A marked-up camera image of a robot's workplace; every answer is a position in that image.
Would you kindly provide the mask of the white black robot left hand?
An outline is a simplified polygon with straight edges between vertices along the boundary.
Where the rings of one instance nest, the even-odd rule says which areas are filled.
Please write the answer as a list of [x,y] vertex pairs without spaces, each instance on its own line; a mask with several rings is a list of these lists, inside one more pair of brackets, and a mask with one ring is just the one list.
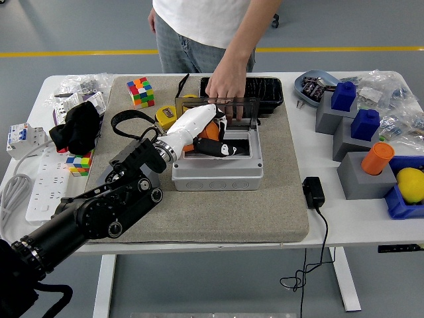
[[184,148],[193,146],[195,152],[215,157],[239,154],[240,150],[223,142],[227,117],[216,105],[207,104],[188,109],[158,137],[155,147],[167,162],[176,162]]

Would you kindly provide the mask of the person's left hand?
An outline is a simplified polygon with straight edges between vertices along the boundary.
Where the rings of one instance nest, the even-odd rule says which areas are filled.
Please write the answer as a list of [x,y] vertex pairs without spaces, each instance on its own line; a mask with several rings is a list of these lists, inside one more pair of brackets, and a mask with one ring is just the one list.
[[229,99],[244,97],[246,85],[246,64],[222,59],[206,87],[210,98]]

